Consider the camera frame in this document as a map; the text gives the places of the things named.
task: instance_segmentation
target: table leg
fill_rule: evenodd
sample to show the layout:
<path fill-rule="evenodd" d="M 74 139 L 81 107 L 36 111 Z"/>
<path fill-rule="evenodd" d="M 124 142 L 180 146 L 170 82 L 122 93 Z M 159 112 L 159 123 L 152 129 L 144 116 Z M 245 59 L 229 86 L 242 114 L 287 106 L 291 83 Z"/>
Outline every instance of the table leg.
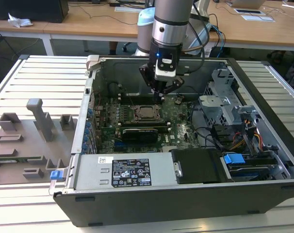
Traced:
<path fill-rule="evenodd" d="M 41 39 L 44 42 L 47 55 L 54 56 L 50 34 L 44 34 Z"/>
<path fill-rule="evenodd" d="M 83 40 L 83 50 L 85 52 L 88 52 L 89 51 L 89 48 L 88 48 L 88 41 L 87 40 Z"/>

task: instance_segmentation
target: white paper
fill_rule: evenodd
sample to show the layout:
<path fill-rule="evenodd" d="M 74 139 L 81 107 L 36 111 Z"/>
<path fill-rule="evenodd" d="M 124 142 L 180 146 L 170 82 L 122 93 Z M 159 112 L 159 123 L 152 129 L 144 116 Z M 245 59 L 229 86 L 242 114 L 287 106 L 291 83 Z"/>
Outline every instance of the white paper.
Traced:
<path fill-rule="evenodd" d="M 10 15 L 9 13 L 8 13 L 8 16 L 9 16 L 8 22 L 14 27 L 20 28 L 20 27 L 33 25 L 32 22 L 27 18 L 24 18 L 24 19 L 16 18 Z"/>
<path fill-rule="evenodd" d="M 262 22 L 275 22 L 271 17 L 266 16 L 242 16 L 245 20 L 262 21 Z"/>

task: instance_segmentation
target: yellow wire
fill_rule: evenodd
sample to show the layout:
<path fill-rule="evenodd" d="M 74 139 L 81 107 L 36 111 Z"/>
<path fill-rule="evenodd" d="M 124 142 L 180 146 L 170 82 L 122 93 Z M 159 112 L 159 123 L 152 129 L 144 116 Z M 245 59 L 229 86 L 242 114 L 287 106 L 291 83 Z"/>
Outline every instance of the yellow wire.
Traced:
<path fill-rule="evenodd" d="M 238 144 L 236 144 L 235 146 L 233 146 L 230 150 L 233 150 L 233 149 L 239 147 L 239 146 L 242 145 L 243 143 L 244 143 L 244 139 L 243 139 L 241 142 L 239 142 Z"/>

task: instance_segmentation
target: computer case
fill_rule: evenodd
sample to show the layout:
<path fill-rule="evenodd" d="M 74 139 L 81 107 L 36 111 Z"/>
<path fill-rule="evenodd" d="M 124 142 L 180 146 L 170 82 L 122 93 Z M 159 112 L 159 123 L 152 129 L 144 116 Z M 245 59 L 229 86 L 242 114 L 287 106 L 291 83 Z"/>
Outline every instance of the computer case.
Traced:
<path fill-rule="evenodd" d="M 0 0 L 0 20 L 7 20 L 8 13 L 33 21 L 62 23 L 68 13 L 68 3 L 67 0 Z"/>

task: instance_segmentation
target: sticker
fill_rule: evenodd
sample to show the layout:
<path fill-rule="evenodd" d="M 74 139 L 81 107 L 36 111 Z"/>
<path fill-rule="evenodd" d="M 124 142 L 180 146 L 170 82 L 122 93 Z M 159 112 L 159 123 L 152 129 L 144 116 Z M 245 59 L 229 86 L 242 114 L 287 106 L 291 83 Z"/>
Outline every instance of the sticker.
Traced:
<path fill-rule="evenodd" d="M 99 164 L 111 164 L 113 162 L 114 158 L 112 156 L 110 157 L 99 157 L 98 163 Z"/>
<path fill-rule="evenodd" d="M 112 160 L 112 186 L 151 186 L 149 159 Z"/>

